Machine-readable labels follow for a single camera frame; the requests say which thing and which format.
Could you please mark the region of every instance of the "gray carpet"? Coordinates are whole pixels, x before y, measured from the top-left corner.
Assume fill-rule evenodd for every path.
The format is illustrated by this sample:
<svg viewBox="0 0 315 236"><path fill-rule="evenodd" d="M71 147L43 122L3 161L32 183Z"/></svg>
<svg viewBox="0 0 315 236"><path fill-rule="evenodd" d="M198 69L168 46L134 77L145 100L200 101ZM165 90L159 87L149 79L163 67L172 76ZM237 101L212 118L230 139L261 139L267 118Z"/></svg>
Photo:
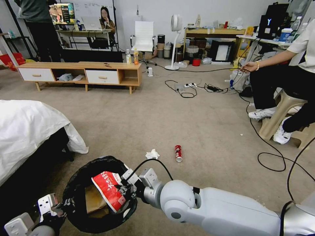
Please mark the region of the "gray carpet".
<svg viewBox="0 0 315 236"><path fill-rule="evenodd" d="M169 61L156 59L160 65ZM199 71L222 66L188 66ZM155 148L160 160L175 179L200 188L215 187L256 199L267 208L279 211L290 200L286 190L288 171L269 171L257 162L257 154L271 151L255 134L245 112L247 103L237 94L207 93L184 99L165 84L165 80L178 82L212 83L221 88L228 86L231 71L212 73L172 72L153 66L154 77L143 74L141 86L132 94L127 88L91 88L72 85L46 86L38 92L35 84L24 82L17 72L0 70L0 99L27 99L42 101L61 111L81 134L88 154L76 154L74 162L64 162L48 173L51 183L43 195L55 192L61 199L69 178L75 171L102 155L112 155L130 168L145 160L147 151ZM253 121L256 128L261 123ZM299 150L296 140L286 145L275 145L287 158L295 158ZM182 145L183 162L174 158L174 146ZM299 163L314 173L314 144L300 157ZM263 158L264 164L281 169L282 160ZM169 181L158 163L153 167L159 179ZM314 183L296 167L291 180L291 191L296 202L303 200L314 189ZM169 221L161 210L139 201L135 214L120 227L101 235L207 235L199 226ZM61 235L86 235L69 221Z"/></svg>

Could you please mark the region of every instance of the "person's leg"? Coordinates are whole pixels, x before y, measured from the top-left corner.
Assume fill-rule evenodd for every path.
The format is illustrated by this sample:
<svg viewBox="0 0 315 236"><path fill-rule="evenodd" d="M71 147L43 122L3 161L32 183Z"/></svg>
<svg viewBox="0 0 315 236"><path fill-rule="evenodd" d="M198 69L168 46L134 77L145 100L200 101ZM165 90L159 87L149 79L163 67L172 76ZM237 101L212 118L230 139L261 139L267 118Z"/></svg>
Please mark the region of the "person's leg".
<svg viewBox="0 0 315 236"><path fill-rule="evenodd" d="M281 122L277 132L273 136L273 140L280 144L287 143L292 132L315 123L315 116L313 114L315 110L315 95L312 91L315 86L315 74L299 68L295 76L298 76L296 82L294 84L289 82L287 86L284 86L284 89L298 93L308 102L293 116L286 117Z"/></svg>
<svg viewBox="0 0 315 236"><path fill-rule="evenodd" d="M49 49L50 56L52 57L53 62L61 62L61 46L57 32L52 23L43 23L46 28L47 35L47 47Z"/></svg>
<svg viewBox="0 0 315 236"><path fill-rule="evenodd" d="M40 27L41 23L27 22L26 25L29 28L30 33L32 34L34 42L37 46L40 61L51 62L49 53L48 53L48 47L45 43L46 36Z"/></svg>
<svg viewBox="0 0 315 236"><path fill-rule="evenodd" d="M250 84L256 109L276 106L273 96L277 88L275 83L279 78L277 72L278 66L269 66L250 73Z"/></svg>
<svg viewBox="0 0 315 236"><path fill-rule="evenodd" d="M248 116L253 119L271 117L276 111L274 93L277 87L283 88L292 83L292 75L298 67L269 66L250 73L250 82L253 90L254 103L257 111Z"/></svg>

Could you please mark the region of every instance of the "bed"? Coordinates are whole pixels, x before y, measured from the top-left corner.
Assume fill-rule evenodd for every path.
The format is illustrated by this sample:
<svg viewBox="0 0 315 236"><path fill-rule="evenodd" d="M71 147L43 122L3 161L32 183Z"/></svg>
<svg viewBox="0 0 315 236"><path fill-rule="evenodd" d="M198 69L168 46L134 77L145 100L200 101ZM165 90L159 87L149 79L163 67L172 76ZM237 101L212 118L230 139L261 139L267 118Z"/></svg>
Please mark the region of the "bed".
<svg viewBox="0 0 315 236"><path fill-rule="evenodd" d="M60 159L88 150L71 122L53 107L39 101L0 100L0 191L5 213L1 225L29 211L49 182L42 179L62 163Z"/></svg>

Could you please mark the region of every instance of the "drawer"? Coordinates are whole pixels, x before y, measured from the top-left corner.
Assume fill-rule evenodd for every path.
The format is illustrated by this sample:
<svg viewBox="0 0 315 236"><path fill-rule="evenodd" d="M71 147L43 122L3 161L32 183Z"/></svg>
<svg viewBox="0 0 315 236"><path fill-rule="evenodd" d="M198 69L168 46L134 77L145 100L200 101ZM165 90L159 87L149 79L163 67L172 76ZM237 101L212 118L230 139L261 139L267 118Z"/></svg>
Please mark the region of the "drawer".
<svg viewBox="0 0 315 236"><path fill-rule="evenodd" d="M55 81L50 69L19 68L25 81Z"/></svg>
<svg viewBox="0 0 315 236"><path fill-rule="evenodd" d="M89 83L119 84L116 70L85 70Z"/></svg>

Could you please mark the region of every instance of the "fan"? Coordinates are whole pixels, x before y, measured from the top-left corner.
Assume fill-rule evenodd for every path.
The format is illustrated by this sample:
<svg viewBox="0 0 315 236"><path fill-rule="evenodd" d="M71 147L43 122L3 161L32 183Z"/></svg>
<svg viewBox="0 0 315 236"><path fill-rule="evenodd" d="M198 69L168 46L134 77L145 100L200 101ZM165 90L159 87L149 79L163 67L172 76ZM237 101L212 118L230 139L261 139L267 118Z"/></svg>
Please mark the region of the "fan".
<svg viewBox="0 0 315 236"><path fill-rule="evenodd" d="M170 66L165 66L165 69L168 70L178 70L179 67L174 65L174 55L175 55L175 46L176 46L176 40L178 38L178 36L180 35L180 31L181 31L181 17L180 15L172 15L172 19L171 19L171 30L172 31L177 31L177 35L175 37L174 40L174 46L173 46L173 54L172 54L172 63Z"/></svg>

